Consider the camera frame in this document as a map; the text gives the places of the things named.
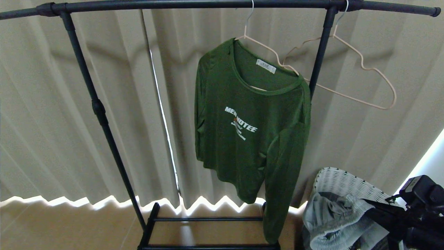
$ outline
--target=laundry basket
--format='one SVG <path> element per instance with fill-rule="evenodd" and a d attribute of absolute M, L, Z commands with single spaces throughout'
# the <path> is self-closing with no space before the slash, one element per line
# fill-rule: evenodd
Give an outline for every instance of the laundry basket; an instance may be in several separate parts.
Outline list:
<path fill-rule="evenodd" d="M 385 204 L 388 204 L 385 199 L 390 197 L 369 182 L 337 168 L 323 168 L 319 171 L 314 181 L 313 190 L 337 196 L 351 194 L 359 199 Z"/>

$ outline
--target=clothes hanger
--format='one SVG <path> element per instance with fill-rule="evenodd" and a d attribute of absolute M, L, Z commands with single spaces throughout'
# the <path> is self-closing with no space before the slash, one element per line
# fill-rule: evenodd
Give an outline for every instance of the clothes hanger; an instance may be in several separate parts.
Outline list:
<path fill-rule="evenodd" d="M 237 37 L 237 38 L 235 38 L 234 40 L 236 41 L 236 40 L 239 40 L 239 39 L 248 39 L 248 40 L 250 40 L 250 41 L 252 41 L 252 42 L 254 42 L 254 43 L 257 43 L 257 44 L 259 44 L 260 46 L 262 46 L 262 47 L 264 47 L 264 48 L 270 50 L 271 52 L 273 52 L 273 53 L 275 54 L 276 59 L 277 59 L 277 63 L 279 64 L 279 66 L 281 66 L 281 67 L 283 67 L 283 68 L 291 69 L 291 70 L 293 70 L 293 71 L 296 73 L 297 76 L 299 76 L 299 72 L 296 71 L 292 66 L 290 66 L 290 65 L 282 65 L 282 64 L 281 64 L 281 61 L 279 60 L 279 55 L 278 55 L 278 53 L 276 53 L 276 51 L 274 51 L 272 48 L 268 47 L 267 45 L 265 45 L 265 44 L 263 44 L 263 43 L 261 43 L 261 42 L 255 40 L 255 39 L 253 39 L 253 38 L 251 38 L 251 37 L 249 37 L 249 36 L 247 35 L 248 20 L 250 19 L 251 15 L 253 14 L 253 11 L 254 11 L 254 0 L 251 0 L 251 4 L 252 4 L 251 12 L 250 12 L 250 14 L 249 14 L 248 17 L 247 17 L 247 21 L 245 22 L 244 35 L 243 35 L 243 36 L 240 36 L 240 37 Z M 251 86 L 251 85 L 250 85 L 250 87 L 255 88 L 255 89 L 259 89 L 259 90 L 261 90 L 261 91 L 267 91 L 267 90 L 265 90 L 265 89 L 260 89 L 260 88 L 257 88 L 257 87 Z"/>
<path fill-rule="evenodd" d="M 372 107 L 377 108 L 377 109 L 388 110 L 388 109 L 392 108 L 392 107 L 396 104 L 396 90 L 395 90 L 395 88 L 393 87 L 392 83 L 391 83 L 391 82 L 387 79 L 387 77 L 386 77 L 386 76 L 385 76 L 380 70 L 378 70 L 377 68 L 366 68 L 366 67 L 364 66 L 364 56 L 362 55 L 362 53 L 359 52 L 355 47 L 353 47 L 352 45 L 350 45 L 349 43 L 347 43 L 346 41 L 342 40 L 340 37 L 338 37 L 338 36 L 336 35 L 336 31 L 337 31 L 337 27 L 338 27 L 339 20 L 341 20 L 341 18 L 345 15 L 345 13 L 347 12 L 347 10 L 349 9 L 349 0 L 346 0 L 346 1 L 347 1 L 347 6 L 345 7 L 345 11 L 344 11 L 344 13 L 342 14 L 342 16 L 339 17 L 339 19 L 336 21 L 336 26 L 335 26 L 335 28 L 334 28 L 333 34 L 332 34 L 330 37 L 336 38 L 338 41 L 340 41 L 341 43 L 345 44 L 347 47 L 349 47 L 349 48 L 352 49 L 354 52 L 356 52 L 356 53 L 359 55 L 359 57 L 361 57 L 361 69 L 366 70 L 366 71 L 376 71 L 376 72 L 377 72 L 377 73 L 378 73 L 378 74 L 379 74 L 379 75 L 385 80 L 385 82 L 387 82 L 387 84 L 389 85 L 390 89 L 391 89 L 392 92 L 393 92 L 393 100 L 392 100 L 392 104 L 391 104 L 389 107 L 381 107 L 381 106 L 378 106 L 378 105 L 375 105 L 375 104 L 372 104 L 372 103 L 368 103 L 368 102 L 366 102 L 366 101 L 362 101 L 362 100 L 356 99 L 356 98 L 354 98 L 354 97 L 350 97 L 350 96 L 344 95 L 344 94 L 342 94 L 342 93 L 336 92 L 336 91 L 334 91 L 334 90 L 332 90 L 332 89 L 329 89 L 329 88 L 324 87 L 324 86 L 319 85 L 319 84 L 316 84 L 316 86 L 319 86 L 319 87 L 321 87 L 321 88 L 323 88 L 323 89 L 326 89 L 326 90 L 328 90 L 328 91 L 330 91 L 330 92 L 333 92 L 333 93 L 335 93 L 335 94 L 337 94 L 337 95 L 340 95 L 340 96 L 342 96 L 342 97 L 345 97 L 345 98 L 351 99 L 351 100 L 353 100 L 353 101 L 357 101 L 357 102 L 363 103 L 363 104 L 368 105 L 368 106 L 372 106 Z M 314 38 L 314 39 L 309 39 L 309 40 L 307 40 L 307 41 L 304 41 L 300 47 L 294 47 L 293 49 L 290 50 L 290 52 L 287 53 L 287 55 L 285 56 L 285 58 L 284 58 L 284 60 L 283 60 L 282 63 L 285 63 L 285 59 L 288 57 L 288 55 L 289 55 L 293 50 L 295 50 L 295 49 L 300 49 L 300 48 L 302 48 L 302 46 L 304 46 L 304 44 L 306 44 L 306 43 L 308 43 L 308 42 L 310 42 L 310 41 L 316 41 L 316 40 L 319 40 L 319 39 L 321 39 L 321 38 L 318 37 L 318 38 Z"/>

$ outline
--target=light under curtain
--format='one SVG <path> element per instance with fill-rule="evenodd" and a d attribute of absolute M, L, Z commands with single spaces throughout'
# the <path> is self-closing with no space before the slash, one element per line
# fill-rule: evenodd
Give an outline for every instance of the light under curtain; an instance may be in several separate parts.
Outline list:
<path fill-rule="evenodd" d="M 44 0 L 0 2 L 0 10 L 30 8 Z M 439 1 L 401 1 L 439 6 Z M 194 82 L 200 57 L 243 34 L 248 9 L 172 9 L 72 14 L 110 127 L 141 205 L 167 198 L 179 205 L 158 93 L 170 135 L 180 194 L 189 208 L 200 196 L 216 203 L 235 188 L 204 169 L 194 150 Z M 321 34 L 325 10 L 255 9 L 249 36 L 281 58 Z M 317 88 L 311 131 L 295 189 L 324 167 L 337 167 L 393 193 L 444 128 L 444 34 L 428 16 L 346 13 L 338 35 L 359 49 L 365 65 L 392 81 L 398 101 L 381 111 Z M 26 17 L 0 22 L 1 200 L 42 195 L 91 203 L 114 195 L 128 200 L 62 20 Z M 252 51 L 273 61 L 257 45 Z M 310 77 L 318 42 L 286 60 Z M 379 105 L 391 92 L 359 58 L 330 40 L 318 83 Z"/>
<path fill-rule="evenodd" d="M 46 1 L 2 1 L 0 11 Z M 179 206 L 139 10 L 72 15 L 98 95 L 142 206 Z M 58 17 L 0 22 L 1 200 L 129 199 Z"/>

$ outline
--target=shirt sleeve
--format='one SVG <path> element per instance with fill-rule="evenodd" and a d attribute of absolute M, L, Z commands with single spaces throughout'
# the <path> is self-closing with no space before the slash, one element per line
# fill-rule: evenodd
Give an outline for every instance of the shirt sleeve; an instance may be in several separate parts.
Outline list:
<path fill-rule="evenodd" d="M 206 79 L 209 70 L 209 54 L 204 55 L 198 65 L 196 76 L 196 92 L 194 97 L 194 127 L 196 157 L 199 161 L 204 160 L 204 132 L 205 132 L 205 94 Z"/>
<path fill-rule="evenodd" d="M 305 150 L 307 126 L 296 123 L 281 131 L 267 152 L 265 167 L 264 235 L 276 243 L 284 226 Z"/>

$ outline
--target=green shirt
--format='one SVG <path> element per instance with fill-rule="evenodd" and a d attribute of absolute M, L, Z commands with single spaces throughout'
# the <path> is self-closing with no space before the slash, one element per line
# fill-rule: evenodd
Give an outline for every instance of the green shirt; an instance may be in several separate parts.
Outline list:
<path fill-rule="evenodd" d="M 281 234 L 296 185 L 310 108 L 301 75 L 262 60 L 240 41 L 230 39 L 199 61 L 197 159 L 216 170 L 221 181 L 232 183 L 249 204 L 265 181 L 263 226 L 272 244 Z"/>

